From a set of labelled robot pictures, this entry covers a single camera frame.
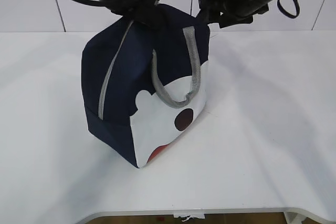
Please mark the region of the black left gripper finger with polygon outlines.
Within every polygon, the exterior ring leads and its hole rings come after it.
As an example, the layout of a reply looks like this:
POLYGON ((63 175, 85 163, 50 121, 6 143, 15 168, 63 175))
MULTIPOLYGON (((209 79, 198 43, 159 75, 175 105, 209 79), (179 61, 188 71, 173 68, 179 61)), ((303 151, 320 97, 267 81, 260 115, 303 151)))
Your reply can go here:
POLYGON ((157 6, 140 6, 134 13, 134 20, 152 29, 161 29, 164 17, 157 6))

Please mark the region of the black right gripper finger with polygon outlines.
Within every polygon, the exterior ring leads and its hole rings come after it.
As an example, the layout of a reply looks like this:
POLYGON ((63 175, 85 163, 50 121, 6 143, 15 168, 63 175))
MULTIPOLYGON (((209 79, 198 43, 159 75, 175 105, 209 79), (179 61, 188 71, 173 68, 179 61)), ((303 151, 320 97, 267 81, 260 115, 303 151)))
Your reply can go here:
POLYGON ((211 9, 201 9, 196 17, 199 22, 204 24, 215 24, 218 23, 218 11, 211 10, 211 9))

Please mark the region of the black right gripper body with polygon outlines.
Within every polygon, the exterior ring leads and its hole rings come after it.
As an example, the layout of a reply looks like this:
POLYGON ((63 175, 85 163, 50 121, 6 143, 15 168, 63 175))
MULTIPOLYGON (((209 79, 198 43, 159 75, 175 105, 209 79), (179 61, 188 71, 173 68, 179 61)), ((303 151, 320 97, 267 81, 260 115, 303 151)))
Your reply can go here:
POLYGON ((218 11, 218 26, 226 28, 240 24, 251 24, 254 15, 269 11, 267 3, 258 0, 198 0, 199 10, 218 11))

